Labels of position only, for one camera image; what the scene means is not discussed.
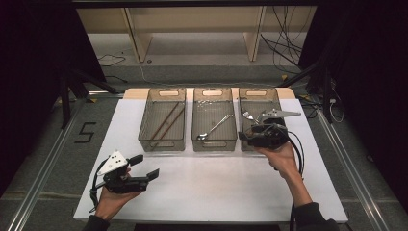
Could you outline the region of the black metal frame bar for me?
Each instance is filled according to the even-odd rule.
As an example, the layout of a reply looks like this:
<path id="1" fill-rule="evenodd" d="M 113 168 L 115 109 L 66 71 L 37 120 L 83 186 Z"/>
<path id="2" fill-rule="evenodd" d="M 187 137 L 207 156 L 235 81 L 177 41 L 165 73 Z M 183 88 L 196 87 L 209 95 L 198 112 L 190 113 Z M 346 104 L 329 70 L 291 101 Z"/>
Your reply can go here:
<path id="1" fill-rule="evenodd" d="M 327 0 L 72 0 L 76 8 L 318 6 Z"/>

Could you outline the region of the fork with wooden handle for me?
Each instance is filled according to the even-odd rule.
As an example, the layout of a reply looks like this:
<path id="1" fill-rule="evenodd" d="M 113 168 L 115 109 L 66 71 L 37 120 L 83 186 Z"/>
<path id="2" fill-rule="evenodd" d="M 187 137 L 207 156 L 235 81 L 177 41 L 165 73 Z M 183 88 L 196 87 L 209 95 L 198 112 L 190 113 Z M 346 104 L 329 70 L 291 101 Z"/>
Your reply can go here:
<path id="1" fill-rule="evenodd" d="M 247 109 L 242 109 L 242 116 L 255 124 L 259 123 L 259 121 Z"/>

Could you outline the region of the person's right hand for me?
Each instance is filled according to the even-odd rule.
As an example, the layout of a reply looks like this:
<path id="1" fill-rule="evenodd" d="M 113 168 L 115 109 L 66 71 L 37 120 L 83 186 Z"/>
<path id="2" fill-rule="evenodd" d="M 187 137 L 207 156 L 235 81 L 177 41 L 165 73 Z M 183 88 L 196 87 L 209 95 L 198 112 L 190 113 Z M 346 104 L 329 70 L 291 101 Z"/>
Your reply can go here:
<path id="1" fill-rule="evenodd" d="M 264 154 L 268 158 L 269 164 L 276 168 L 281 177 L 285 180 L 292 182 L 295 180 L 302 180 L 300 173 L 297 170 L 293 146 L 289 142 L 283 144 L 276 150 L 270 150 L 263 147 L 256 147 L 255 150 Z"/>

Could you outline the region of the black metal stand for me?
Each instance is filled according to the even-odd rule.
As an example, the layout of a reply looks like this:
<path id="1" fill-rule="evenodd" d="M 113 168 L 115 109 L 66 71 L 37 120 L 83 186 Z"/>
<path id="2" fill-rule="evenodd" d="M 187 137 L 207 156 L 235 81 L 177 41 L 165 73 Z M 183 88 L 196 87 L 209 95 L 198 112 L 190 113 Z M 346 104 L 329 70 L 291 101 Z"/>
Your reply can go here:
<path id="1" fill-rule="evenodd" d="M 309 67 L 303 69 L 300 73 L 294 75 L 293 78 L 284 81 L 277 85 L 277 88 L 288 88 L 292 84 L 300 81 L 306 76 L 310 76 L 307 84 L 307 91 L 316 93 L 317 90 L 322 90 L 322 110 L 326 120 L 329 123 L 333 122 L 330 113 L 330 96 L 331 96 L 331 73 L 325 61 L 318 60 Z"/>

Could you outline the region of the black tripod stand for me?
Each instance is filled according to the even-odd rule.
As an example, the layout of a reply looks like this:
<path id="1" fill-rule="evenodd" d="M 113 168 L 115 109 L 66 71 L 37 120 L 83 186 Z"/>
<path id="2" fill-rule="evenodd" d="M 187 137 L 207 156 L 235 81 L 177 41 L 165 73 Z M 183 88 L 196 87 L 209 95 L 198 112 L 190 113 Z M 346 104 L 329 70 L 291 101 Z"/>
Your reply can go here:
<path id="1" fill-rule="evenodd" d="M 109 86 L 103 81 L 97 80 L 86 72 L 69 68 L 62 71 L 60 75 L 60 97 L 63 105 L 63 124 L 64 129 L 71 119 L 71 110 L 69 104 L 69 90 L 80 99 L 86 99 L 89 97 L 89 91 L 85 87 L 84 83 L 89 82 L 102 90 L 112 94 L 120 94 L 120 91 Z"/>

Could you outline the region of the metal spoon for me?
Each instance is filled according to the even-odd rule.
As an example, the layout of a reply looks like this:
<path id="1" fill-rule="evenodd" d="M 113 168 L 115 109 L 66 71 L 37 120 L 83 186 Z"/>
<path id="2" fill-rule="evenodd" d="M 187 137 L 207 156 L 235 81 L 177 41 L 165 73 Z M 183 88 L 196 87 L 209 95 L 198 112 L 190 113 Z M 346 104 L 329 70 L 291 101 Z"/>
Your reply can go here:
<path id="1" fill-rule="evenodd" d="M 226 115 L 221 121 L 219 121 L 215 126 L 213 126 L 208 132 L 204 133 L 204 134 L 200 134 L 196 137 L 196 139 L 198 141 L 205 141 L 206 139 L 208 139 L 209 135 L 215 131 L 217 129 L 217 127 L 219 127 L 223 122 L 225 122 L 227 119 L 229 119 L 230 117 L 233 117 L 232 114 Z"/>

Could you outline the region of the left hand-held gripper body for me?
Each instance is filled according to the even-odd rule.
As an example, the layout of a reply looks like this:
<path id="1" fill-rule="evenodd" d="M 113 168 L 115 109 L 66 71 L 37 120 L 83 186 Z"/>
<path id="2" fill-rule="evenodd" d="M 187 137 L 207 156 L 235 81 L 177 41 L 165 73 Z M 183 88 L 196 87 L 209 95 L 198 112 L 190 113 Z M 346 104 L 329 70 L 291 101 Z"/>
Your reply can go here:
<path id="1" fill-rule="evenodd" d="M 146 190 L 149 183 L 146 176 L 129 177 L 127 169 L 128 158 L 125 158 L 119 151 L 114 151 L 100 166 L 96 176 L 102 176 L 103 182 L 96 185 L 96 188 L 105 187 L 111 193 L 135 193 Z"/>

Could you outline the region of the person's left hand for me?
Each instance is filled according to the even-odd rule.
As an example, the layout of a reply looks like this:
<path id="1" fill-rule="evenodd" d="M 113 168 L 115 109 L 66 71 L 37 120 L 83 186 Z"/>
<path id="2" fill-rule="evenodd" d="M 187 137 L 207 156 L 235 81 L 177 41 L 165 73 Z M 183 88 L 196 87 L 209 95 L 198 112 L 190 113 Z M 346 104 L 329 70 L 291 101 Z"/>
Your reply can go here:
<path id="1" fill-rule="evenodd" d="M 113 193 L 104 188 L 100 195 L 95 215 L 106 221 L 110 221 L 127 202 L 136 198 L 138 195 L 140 195 L 140 192 Z"/>

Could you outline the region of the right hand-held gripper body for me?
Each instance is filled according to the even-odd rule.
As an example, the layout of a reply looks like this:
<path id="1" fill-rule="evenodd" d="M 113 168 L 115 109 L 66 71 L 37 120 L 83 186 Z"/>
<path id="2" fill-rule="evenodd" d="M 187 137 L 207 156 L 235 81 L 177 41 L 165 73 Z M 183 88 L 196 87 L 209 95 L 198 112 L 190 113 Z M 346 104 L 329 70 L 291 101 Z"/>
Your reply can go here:
<path id="1" fill-rule="evenodd" d="M 249 146 L 278 149 L 290 140 L 289 131 L 284 118 L 288 116 L 300 116 L 299 112 L 288 112 L 272 109 L 269 112 L 261 113 L 258 124 L 252 124 L 244 132 L 251 136 L 250 141 L 246 141 Z"/>

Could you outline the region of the grey transparent plastic bin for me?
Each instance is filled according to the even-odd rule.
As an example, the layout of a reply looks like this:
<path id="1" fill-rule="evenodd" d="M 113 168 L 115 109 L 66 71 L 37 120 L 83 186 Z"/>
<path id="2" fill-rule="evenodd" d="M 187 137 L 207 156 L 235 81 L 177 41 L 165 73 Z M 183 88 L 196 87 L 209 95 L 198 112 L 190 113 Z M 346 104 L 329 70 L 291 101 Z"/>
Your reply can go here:
<path id="1" fill-rule="evenodd" d="M 272 109 L 281 110 L 277 89 L 239 89 L 239 106 L 241 108 L 241 131 L 248 129 L 254 122 L 242 116 L 242 109 L 247 109 L 256 119 L 261 113 Z M 241 141 L 241 151 L 253 151 L 254 146 L 249 146 Z"/>
<path id="2" fill-rule="evenodd" d="M 205 141 L 196 137 L 208 132 L 226 115 L 232 114 Z M 196 88 L 193 90 L 191 139 L 195 152 L 234 151 L 237 126 L 231 88 Z"/>
<path id="3" fill-rule="evenodd" d="M 139 132 L 139 142 L 145 152 L 182 151 L 185 149 L 186 94 L 187 90 L 184 88 L 149 90 Z M 151 140 L 154 132 L 177 102 L 179 105 L 175 111 L 155 139 Z M 184 113 L 173 124 L 162 142 L 152 150 L 154 143 L 184 107 Z"/>

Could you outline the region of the light wooden shelf unit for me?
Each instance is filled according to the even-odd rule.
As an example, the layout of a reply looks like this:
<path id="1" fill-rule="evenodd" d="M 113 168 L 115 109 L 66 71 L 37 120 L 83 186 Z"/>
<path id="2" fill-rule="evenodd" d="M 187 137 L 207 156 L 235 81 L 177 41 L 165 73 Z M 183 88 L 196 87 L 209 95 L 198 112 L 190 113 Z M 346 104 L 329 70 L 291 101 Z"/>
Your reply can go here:
<path id="1" fill-rule="evenodd" d="M 126 34 L 142 63 L 155 33 L 241 33 L 248 59 L 257 58 L 263 32 L 309 30 L 316 7 L 175 7 L 79 9 L 89 34 Z"/>

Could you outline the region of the black curtain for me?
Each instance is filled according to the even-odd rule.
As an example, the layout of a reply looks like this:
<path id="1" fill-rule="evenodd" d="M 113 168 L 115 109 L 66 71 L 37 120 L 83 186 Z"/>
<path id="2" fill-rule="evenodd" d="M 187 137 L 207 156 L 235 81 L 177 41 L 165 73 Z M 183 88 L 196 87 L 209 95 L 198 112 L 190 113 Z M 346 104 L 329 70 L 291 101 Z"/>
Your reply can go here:
<path id="1" fill-rule="evenodd" d="M 69 69 L 105 80 L 77 10 L 0 0 L 0 196 L 38 140 Z"/>
<path id="2" fill-rule="evenodd" d="M 317 60 L 355 1 L 362 6 L 330 66 L 361 142 L 408 212 L 408 0 L 322 0 L 300 65 Z"/>

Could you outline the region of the aluminium floor rail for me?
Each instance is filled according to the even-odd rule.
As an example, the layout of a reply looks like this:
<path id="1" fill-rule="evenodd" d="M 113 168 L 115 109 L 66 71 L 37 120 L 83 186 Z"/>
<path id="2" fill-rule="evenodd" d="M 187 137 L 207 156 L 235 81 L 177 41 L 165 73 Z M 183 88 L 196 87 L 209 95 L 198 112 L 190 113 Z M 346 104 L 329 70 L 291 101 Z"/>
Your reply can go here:
<path id="1" fill-rule="evenodd" d="M 330 140 L 335 153 L 345 171 L 345 174 L 356 193 L 374 231 L 390 231 L 384 216 L 382 215 L 379 206 L 374 200 L 374 197 L 369 191 L 369 188 L 364 183 L 363 178 L 358 172 L 357 167 L 353 164 L 344 147 L 334 126 L 330 124 L 322 111 L 317 111 L 319 122 L 324 129 L 327 138 Z"/>
<path id="2" fill-rule="evenodd" d="M 55 106 L 34 151 L 0 196 L 0 231 L 83 228 L 73 216 L 80 199 L 89 197 L 87 182 L 118 100 L 100 93 L 74 101 L 65 128 L 62 107 Z"/>

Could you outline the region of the white table sheet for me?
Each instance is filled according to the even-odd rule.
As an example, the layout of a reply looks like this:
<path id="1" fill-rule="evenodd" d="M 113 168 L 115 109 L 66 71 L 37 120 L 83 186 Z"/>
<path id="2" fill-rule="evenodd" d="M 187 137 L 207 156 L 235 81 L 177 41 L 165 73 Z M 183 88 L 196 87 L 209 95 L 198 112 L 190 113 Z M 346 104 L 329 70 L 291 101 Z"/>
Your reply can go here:
<path id="1" fill-rule="evenodd" d="M 302 107 L 296 99 L 281 106 L 293 141 L 305 155 L 303 178 L 325 218 L 345 223 L 347 216 L 319 153 Z M 188 142 L 182 152 L 147 153 L 133 167 L 137 176 L 158 170 L 146 192 L 117 215 L 137 223 L 276 223 L 290 219 L 292 197 L 285 181 L 254 152 L 235 149 L 219 154 L 195 152 Z"/>

